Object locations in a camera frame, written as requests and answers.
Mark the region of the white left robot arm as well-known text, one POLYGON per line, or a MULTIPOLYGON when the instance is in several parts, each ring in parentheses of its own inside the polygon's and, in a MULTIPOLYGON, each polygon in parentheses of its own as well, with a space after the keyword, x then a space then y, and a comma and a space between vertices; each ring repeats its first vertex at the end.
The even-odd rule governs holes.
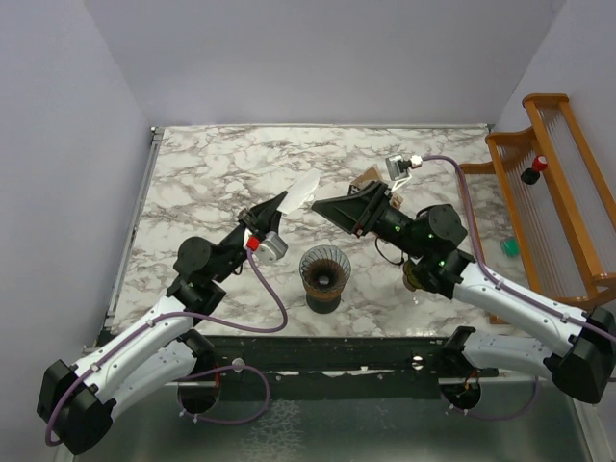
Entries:
POLYGON ((176 278, 145 315, 80 361, 58 360, 47 368, 37 407, 47 446, 65 445, 77 454, 90 449, 111 427, 118 406, 113 393, 160 348, 200 321, 238 327, 213 315, 226 295, 219 284, 243 264, 253 264, 255 250, 279 240, 279 207, 287 195, 243 210, 219 244, 199 236, 184 240, 173 265, 176 278))

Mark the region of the grey ribbed glass dripper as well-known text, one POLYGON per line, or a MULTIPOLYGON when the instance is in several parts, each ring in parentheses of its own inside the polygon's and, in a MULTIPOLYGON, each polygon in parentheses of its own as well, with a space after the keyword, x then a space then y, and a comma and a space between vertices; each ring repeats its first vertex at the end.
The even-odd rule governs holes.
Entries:
POLYGON ((351 263, 347 255, 335 245, 317 245, 307 250, 299 261, 299 274, 304 281, 319 280, 347 283, 351 274, 351 263))

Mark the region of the round wooden dripper base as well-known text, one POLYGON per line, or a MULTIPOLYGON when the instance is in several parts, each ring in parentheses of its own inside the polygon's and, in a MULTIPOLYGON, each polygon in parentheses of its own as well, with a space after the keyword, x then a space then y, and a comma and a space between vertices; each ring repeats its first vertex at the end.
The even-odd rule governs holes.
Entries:
POLYGON ((306 294, 317 301, 331 301, 340 297, 345 285, 345 282, 321 284, 319 280, 303 282, 306 294))

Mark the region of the green glass dripper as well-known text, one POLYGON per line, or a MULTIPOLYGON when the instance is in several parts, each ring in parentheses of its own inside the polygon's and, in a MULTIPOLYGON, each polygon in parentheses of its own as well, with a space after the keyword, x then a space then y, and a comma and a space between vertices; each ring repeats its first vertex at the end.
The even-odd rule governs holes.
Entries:
POLYGON ((434 292, 430 271, 425 265, 408 260, 404 263, 402 271, 403 284, 409 291, 434 292))

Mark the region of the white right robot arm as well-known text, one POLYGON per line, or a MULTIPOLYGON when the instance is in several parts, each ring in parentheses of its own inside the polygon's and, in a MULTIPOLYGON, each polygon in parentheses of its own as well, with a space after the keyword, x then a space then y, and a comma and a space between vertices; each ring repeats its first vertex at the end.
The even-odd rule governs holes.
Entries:
POLYGON ((584 311, 514 283, 459 249, 467 231, 449 204, 429 206, 410 218, 390 203, 380 181, 363 190, 316 201, 312 209, 349 235, 368 233, 408 256, 407 283, 494 314, 526 333, 497 339, 475 329, 442 353, 444 369, 463 376, 497 368, 550 380, 561 392, 596 404, 615 369, 615 317, 584 311))

